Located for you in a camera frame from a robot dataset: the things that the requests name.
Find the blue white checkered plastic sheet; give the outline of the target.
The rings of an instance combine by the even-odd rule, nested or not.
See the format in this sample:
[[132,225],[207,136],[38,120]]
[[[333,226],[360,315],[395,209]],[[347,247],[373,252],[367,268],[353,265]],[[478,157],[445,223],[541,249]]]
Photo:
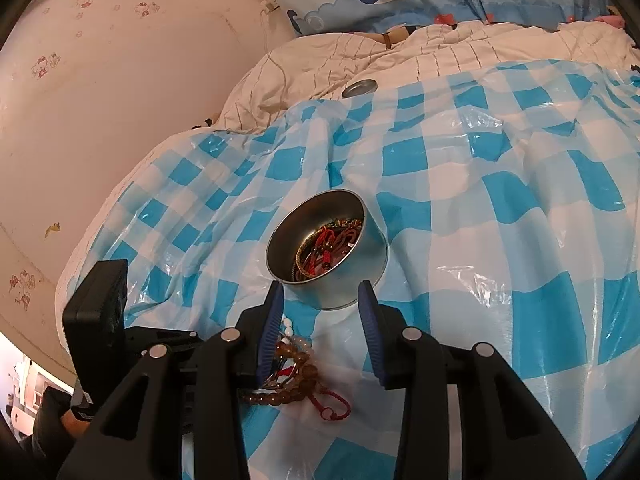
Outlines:
[[125,259],[127,324],[213,335],[265,296],[278,224],[331,188],[386,239],[378,298],[443,344],[492,344],[587,477],[604,471],[639,417],[634,70],[502,63],[175,134],[106,200],[55,310]]

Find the round silver metal tin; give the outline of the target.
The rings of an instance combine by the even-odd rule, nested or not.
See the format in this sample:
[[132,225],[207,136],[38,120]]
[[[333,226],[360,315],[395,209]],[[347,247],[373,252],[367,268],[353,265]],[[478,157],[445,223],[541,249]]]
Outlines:
[[266,263],[290,296],[334,310],[357,300],[360,282],[381,278],[387,254],[385,237],[362,198],[331,190],[306,200],[280,223]]

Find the silver tin lid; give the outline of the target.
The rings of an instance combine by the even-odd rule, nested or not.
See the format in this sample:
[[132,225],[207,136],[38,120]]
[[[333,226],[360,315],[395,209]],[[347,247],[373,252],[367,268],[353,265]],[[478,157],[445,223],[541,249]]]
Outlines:
[[343,99],[354,98],[355,96],[365,96],[378,90],[378,83],[371,78],[360,79],[347,86],[341,94]]

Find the white striped quilt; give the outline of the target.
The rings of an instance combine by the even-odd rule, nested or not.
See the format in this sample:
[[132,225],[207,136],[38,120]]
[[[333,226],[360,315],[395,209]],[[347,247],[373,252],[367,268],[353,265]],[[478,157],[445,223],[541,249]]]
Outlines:
[[638,64],[639,50],[626,32],[602,22],[562,24],[554,32],[510,23],[434,24],[391,46],[381,36],[364,32],[300,37],[268,52],[241,79],[213,126],[262,132],[294,105],[341,99],[347,87],[363,79],[390,89],[504,62],[536,60],[629,70]]

